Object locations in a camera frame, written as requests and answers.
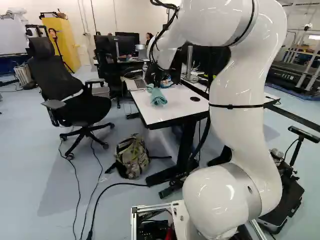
white robotic arm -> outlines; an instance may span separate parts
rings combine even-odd
[[[281,179],[264,138],[263,103],[266,76],[286,32],[286,14],[275,0],[182,0],[178,19],[157,47],[149,44],[163,69],[186,41],[231,50],[209,91],[212,127],[232,149],[231,162],[200,169],[183,185],[190,219],[209,240],[230,238],[281,199]]]

blue towel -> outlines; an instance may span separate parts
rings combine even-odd
[[[153,83],[146,86],[148,93],[151,93],[151,104],[155,106],[166,105],[168,100],[161,93],[160,89],[155,87]]]

blue floor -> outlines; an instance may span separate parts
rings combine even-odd
[[[82,81],[97,78],[97,72],[90,67],[82,67],[76,74]],[[14,86],[1,87],[0,91],[13,90]],[[266,88],[266,92],[281,97],[281,105],[293,112],[320,124],[320,102],[302,101],[283,92]],[[0,239],[2,240],[72,240],[72,223],[78,199],[77,182],[73,168],[60,157],[58,146],[59,133],[70,131],[51,125],[47,110],[38,89],[19,92],[1,93],[0,102]],[[175,161],[178,145],[169,128],[149,131],[144,128],[140,119],[126,120],[125,114],[135,112],[134,104],[126,102],[121,109],[113,103],[112,109],[102,123],[113,122],[113,130],[103,129],[96,135],[109,143],[110,148],[104,150],[93,144],[103,169],[106,170],[114,162],[114,150],[118,142],[133,133],[144,136],[153,155],[172,155]],[[312,134],[320,136],[303,125],[294,122],[270,110],[265,111],[265,138],[270,148],[285,151],[296,135],[287,128],[294,125]],[[72,144],[70,138],[61,146],[62,152]],[[194,139],[198,143],[198,132]],[[74,164],[80,180],[81,202],[78,220],[75,225],[77,239],[84,220],[84,213],[90,194],[97,182],[99,165],[90,148],[91,141],[85,139],[75,151]],[[202,151],[201,164],[217,157],[223,145],[211,133]],[[296,215],[276,235],[279,240],[317,240],[320,227],[319,215],[320,193],[317,190],[318,171],[320,169],[319,145],[307,140],[303,142],[295,168],[301,177],[300,184],[305,188],[303,204]],[[154,160],[146,175],[163,170],[174,164],[171,160]],[[127,182],[117,173],[103,175],[99,179],[98,192],[105,187]],[[144,184],[144,178],[134,181]],[[130,208],[134,205],[154,205],[171,202],[182,198],[181,192],[160,200],[158,191],[167,187],[164,183],[152,188],[119,186],[111,188],[101,198],[95,219],[95,240],[127,240],[131,238]],[[87,222],[91,221],[92,206]],[[87,238],[88,224],[85,228]]]

camouflage backpack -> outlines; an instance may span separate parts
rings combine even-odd
[[[120,176],[125,179],[139,178],[150,163],[145,141],[137,133],[121,141],[116,146],[114,155],[115,163],[105,173],[109,174],[116,168]]]

woman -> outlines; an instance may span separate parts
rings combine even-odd
[[[56,38],[57,38],[57,31],[56,31],[54,28],[49,28],[49,29],[48,29],[48,32],[49,32],[49,34],[51,35],[51,37],[52,37],[53,39],[56,39]]]
[[[152,34],[152,33],[150,33],[150,32],[147,32],[147,33],[146,33],[146,35],[145,35],[145,38],[146,38],[145,46],[147,46],[147,47],[148,47],[149,42],[150,42],[150,40],[151,40],[153,37],[154,37],[154,36],[153,36],[153,34]]]

